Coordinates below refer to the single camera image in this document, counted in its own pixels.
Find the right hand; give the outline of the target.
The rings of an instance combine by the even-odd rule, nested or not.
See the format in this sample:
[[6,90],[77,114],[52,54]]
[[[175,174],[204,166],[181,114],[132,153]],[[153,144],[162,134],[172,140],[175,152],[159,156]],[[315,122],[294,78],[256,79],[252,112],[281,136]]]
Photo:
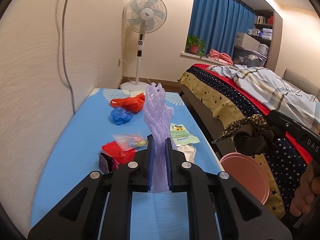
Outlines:
[[295,197],[290,206],[291,214],[296,217],[308,214],[311,211],[311,203],[318,194],[319,176],[315,175],[314,162],[311,161],[300,178],[300,186],[295,191]]

